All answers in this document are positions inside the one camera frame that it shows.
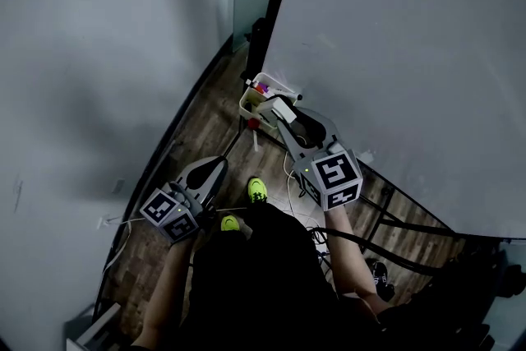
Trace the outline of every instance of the wire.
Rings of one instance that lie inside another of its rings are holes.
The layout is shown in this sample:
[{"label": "wire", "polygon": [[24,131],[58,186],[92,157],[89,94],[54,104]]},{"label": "wire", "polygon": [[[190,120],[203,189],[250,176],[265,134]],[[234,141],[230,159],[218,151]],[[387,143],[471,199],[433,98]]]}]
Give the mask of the wire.
[{"label": "wire", "polygon": [[106,225],[123,225],[126,223],[132,223],[134,221],[142,221],[143,219],[145,219],[145,218],[128,219],[127,221],[122,221],[121,223],[109,223],[108,222],[108,221],[112,221],[113,219],[117,219],[117,218],[106,219],[104,222]]},{"label": "wire", "polygon": [[294,171],[292,171],[287,178],[287,193],[288,193],[288,204],[290,205],[290,211],[293,213],[293,217],[296,218],[296,215],[294,214],[294,209],[293,209],[293,202],[290,200],[290,179],[293,177],[292,173],[294,173]]},{"label": "wire", "polygon": [[299,212],[296,212],[296,215],[301,215],[301,216],[304,216],[305,218],[307,219],[311,219],[312,221],[314,221],[314,224],[316,224],[316,227],[321,227],[321,225],[318,224],[318,221],[316,221],[314,218],[312,218],[311,216],[307,215],[307,214],[300,214]]},{"label": "wire", "polygon": [[102,271],[102,275],[104,276],[104,273],[106,272],[106,270],[109,269],[109,267],[111,265],[113,265],[117,259],[121,256],[122,252],[124,251],[124,248],[126,247],[127,243],[128,243],[128,239],[130,238],[130,236],[132,235],[132,222],[134,221],[142,221],[143,219],[145,218],[135,218],[135,219],[129,219],[127,221],[123,221],[121,223],[109,223],[108,221],[112,221],[113,219],[117,219],[117,218],[121,218],[121,217],[115,217],[115,218],[110,218],[110,219],[106,219],[106,224],[107,225],[123,225],[123,224],[127,224],[127,227],[128,227],[128,235],[126,237],[126,240],[124,240],[124,243],[122,244],[121,248],[119,249],[119,251],[115,254],[115,256],[113,257],[113,259],[111,261],[108,262],[108,264],[104,267],[103,271]]},{"label": "wire", "polygon": [[248,208],[246,206],[242,207],[242,208],[225,208],[223,210],[247,210]]},{"label": "wire", "polygon": [[292,177],[293,172],[291,171],[290,173],[287,173],[287,170],[285,169],[285,163],[287,162],[287,155],[288,155],[288,151],[285,152],[285,158],[284,158],[284,160],[283,160],[283,171],[284,171],[285,174],[287,174],[289,177]]},{"label": "wire", "polygon": [[[153,177],[157,174],[157,170],[159,169],[160,165],[164,162],[164,160],[166,159],[166,157],[168,156],[168,154],[170,153],[174,145],[175,145],[175,141],[171,141],[169,145],[165,146],[163,151],[160,153],[158,161],[155,163],[154,167],[150,169],[150,171],[148,170],[148,168],[150,167],[150,163],[148,163],[143,176],[146,174],[149,174],[149,175],[147,179],[144,181],[144,183],[142,183],[141,181],[137,183],[137,186],[135,190],[133,191],[133,194],[131,195],[130,202],[128,203],[124,214],[131,215],[141,207],[141,204],[143,203],[142,201],[143,197],[146,193],[146,188],[150,185],[150,182],[152,181]],[[160,150],[158,148],[157,150],[155,150],[153,156],[158,156],[159,152]],[[123,231],[121,231],[121,228],[119,227],[118,231],[115,234],[115,237],[113,238],[112,244],[109,248],[109,254],[108,254],[108,257],[106,258],[106,262],[108,262],[109,258],[112,256],[113,247],[115,247],[116,244],[118,244],[118,241],[120,241],[122,232]],[[92,317],[93,323],[95,323],[95,321],[99,317],[100,300],[102,298],[102,292],[103,292],[103,286],[104,286],[105,280],[106,280],[106,272],[103,270],[102,276],[100,279],[100,284],[99,284],[99,292],[97,293],[97,298],[95,299],[95,305],[94,305],[94,311],[93,311],[93,317]]]},{"label": "wire", "polygon": [[126,247],[126,244],[128,243],[128,240],[129,240],[130,236],[132,235],[132,231],[131,231],[132,230],[132,223],[130,221],[126,221],[124,224],[127,224],[127,227],[128,227],[128,235],[126,237],[126,240],[124,240],[124,244],[122,245],[120,250],[115,254],[113,259],[111,261],[109,261],[108,264],[104,267],[104,270],[102,271],[102,275],[103,276],[104,276],[104,273],[106,272],[106,270],[108,270],[109,267],[111,265],[113,265],[117,261],[118,257],[121,256],[122,251]]},{"label": "wire", "polygon": [[349,233],[343,233],[341,231],[335,230],[335,229],[323,229],[321,227],[318,227],[316,229],[311,229],[312,232],[318,232],[318,233],[327,233],[331,236],[346,238],[347,240],[351,242],[355,242],[356,244],[359,244],[360,246],[364,246],[365,248],[369,249],[370,251],[385,257],[386,259],[389,259],[393,263],[395,263],[398,266],[402,266],[405,269],[412,270],[413,272],[417,272],[418,274],[422,275],[430,275],[434,276],[439,273],[441,268],[436,268],[432,266],[426,266],[421,265],[420,263],[410,261],[408,259],[405,259],[401,256],[395,255],[394,253],[388,252],[383,247],[377,246],[376,244],[369,242],[365,240],[364,238],[360,238],[358,236],[355,236],[353,234]]},{"label": "wire", "polygon": [[330,270],[332,270],[332,265],[330,264],[329,261],[327,261],[325,259],[325,256],[328,256],[329,253],[326,253],[326,252],[320,252],[319,250],[316,250],[318,252],[318,257],[320,258],[320,268],[323,264],[323,262],[327,265],[327,271],[325,272],[325,277],[327,277],[327,274],[329,273]]},{"label": "wire", "polygon": [[311,230],[311,235],[316,244],[320,245],[327,243],[327,237],[322,232]]}]

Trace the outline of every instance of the floor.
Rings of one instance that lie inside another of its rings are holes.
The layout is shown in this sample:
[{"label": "floor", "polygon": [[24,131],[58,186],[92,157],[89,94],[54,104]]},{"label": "floor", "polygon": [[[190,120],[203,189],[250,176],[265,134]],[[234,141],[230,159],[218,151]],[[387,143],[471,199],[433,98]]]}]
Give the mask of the floor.
[{"label": "floor", "polygon": [[[208,78],[188,109],[176,133],[176,145],[169,156],[163,174],[158,182],[175,179],[187,164],[206,156],[223,154],[238,131],[238,100],[242,93],[239,75],[244,69],[247,51],[241,50],[221,60],[217,69]],[[228,154],[228,174],[215,205],[218,209],[235,208],[243,205],[244,189],[250,176],[262,178],[269,191],[269,202],[284,212],[290,213],[287,193],[287,176],[284,172],[284,151],[261,136],[258,138],[259,151],[253,147],[252,132],[245,129]],[[385,201],[386,184],[375,174],[363,170],[362,194],[380,206]],[[297,218],[307,227],[325,224],[323,212],[308,195],[299,198],[298,184],[290,180],[290,193]],[[379,213],[364,201],[355,201],[346,207],[355,233],[367,237]],[[396,192],[388,211],[399,219],[422,225],[440,227],[430,215]],[[127,246],[119,260],[110,268],[108,279],[103,286],[103,298],[108,303],[117,302],[122,306],[120,328],[131,339],[141,332],[142,318],[150,299],[164,257],[168,242],[149,223],[132,223],[132,232]],[[456,256],[464,247],[464,241],[417,233],[392,227],[380,226],[373,239],[374,243],[391,252],[430,266],[442,266]],[[365,252],[365,256],[375,256]],[[413,293],[421,289],[429,277],[405,270],[382,258],[389,270],[390,282],[395,286],[393,304],[407,302]],[[187,280],[190,288],[191,270]]]}]

